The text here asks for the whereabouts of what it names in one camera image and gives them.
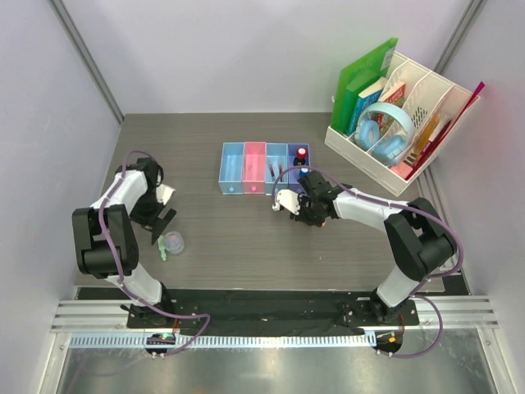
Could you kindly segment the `light blue bin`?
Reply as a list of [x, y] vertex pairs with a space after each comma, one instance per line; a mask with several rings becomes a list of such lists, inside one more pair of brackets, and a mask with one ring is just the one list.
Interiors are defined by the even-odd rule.
[[285, 170], [287, 168], [287, 144], [283, 143], [266, 143], [266, 161], [265, 161], [265, 195], [271, 195], [272, 194], [272, 187], [274, 184], [274, 181], [272, 181], [270, 177], [270, 173], [268, 170], [268, 162], [271, 162], [276, 178], [278, 175], [278, 163], [281, 162], [283, 164], [283, 169]]
[[244, 142], [226, 142], [222, 146], [218, 185], [224, 195], [242, 195]]

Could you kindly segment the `pink plastic bin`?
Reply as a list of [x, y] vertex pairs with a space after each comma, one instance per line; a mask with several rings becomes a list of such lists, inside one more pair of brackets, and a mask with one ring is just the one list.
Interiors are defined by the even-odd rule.
[[246, 142], [242, 186], [245, 194], [263, 195], [266, 180], [266, 143]]

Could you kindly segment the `purple plastic bin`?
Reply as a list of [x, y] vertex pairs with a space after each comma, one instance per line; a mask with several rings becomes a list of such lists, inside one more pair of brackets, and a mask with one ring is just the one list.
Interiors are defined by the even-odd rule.
[[[301, 165], [310, 165], [310, 149], [306, 143], [290, 143], [288, 144], [287, 153], [288, 168], [297, 167]], [[299, 169], [293, 169], [288, 173], [288, 184], [290, 188], [299, 186], [298, 179], [300, 178]]]

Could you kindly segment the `green mini highlighter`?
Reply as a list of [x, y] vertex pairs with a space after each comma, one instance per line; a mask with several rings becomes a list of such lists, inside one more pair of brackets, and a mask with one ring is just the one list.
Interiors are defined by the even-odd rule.
[[167, 248], [164, 244], [163, 236], [159, 236], [157, 239], [157, 247], [160, 252], [160, 257], [163, 262], [167, 261]]

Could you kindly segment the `light blue front bin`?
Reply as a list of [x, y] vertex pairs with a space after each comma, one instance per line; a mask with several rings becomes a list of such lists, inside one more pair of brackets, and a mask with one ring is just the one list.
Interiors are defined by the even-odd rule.
[[222, 146], [218, 185], [224, 195], [242, 195], [244, 142], [226, 142]]

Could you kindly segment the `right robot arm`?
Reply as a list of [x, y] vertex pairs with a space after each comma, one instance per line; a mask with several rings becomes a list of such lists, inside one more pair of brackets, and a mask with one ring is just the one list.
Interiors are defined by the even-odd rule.
[[379, 198], [345, 184], [333, 186], [317, 171], [307, 172], [299, 184], [301, 194], [279, 191], [273, 209], [286, 209], [291, 219], [309, 226], [323, 227], [332, 218], [360, 222], [385, 232], [395, 267], [372, 291], [366, 307], [378, 323], [396, 319], [409, 296], [459, 250], [456, 239], [427, 199], [401, 202]]

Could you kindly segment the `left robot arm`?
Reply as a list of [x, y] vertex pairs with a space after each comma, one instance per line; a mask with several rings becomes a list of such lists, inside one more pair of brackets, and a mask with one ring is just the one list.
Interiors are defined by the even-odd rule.
[[176, 211], [167, 203], [175, 190], [163, 179], [154, 158], [124, 163], [96, 202], [72, 214], [79, 271], [118, 287], [131, 300], [129, 316], [159, 328], [174, 320], [175, 308], [165, 285], [139, 262], [132, 224], [148, 231], [155, 244], [174, 219]]

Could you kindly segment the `red black stamp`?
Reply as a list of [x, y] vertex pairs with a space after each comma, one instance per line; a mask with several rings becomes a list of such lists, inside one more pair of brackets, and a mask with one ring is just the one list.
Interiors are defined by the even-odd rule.
[[295, 167], [305, 165], [307, 157], [308, 157], [308, 151], [306, 150], [305, 147], [297, 148], [295, 156], [294, 156], [293, 165]]

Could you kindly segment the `clear paperclip jar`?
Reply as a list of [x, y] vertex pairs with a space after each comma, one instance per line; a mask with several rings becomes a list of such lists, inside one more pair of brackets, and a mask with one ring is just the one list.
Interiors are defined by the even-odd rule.
[[178, 231], [169, 231], [163, 236], [163, 244], [167, 253], [179, 255], [184, 251], [185, 242]]

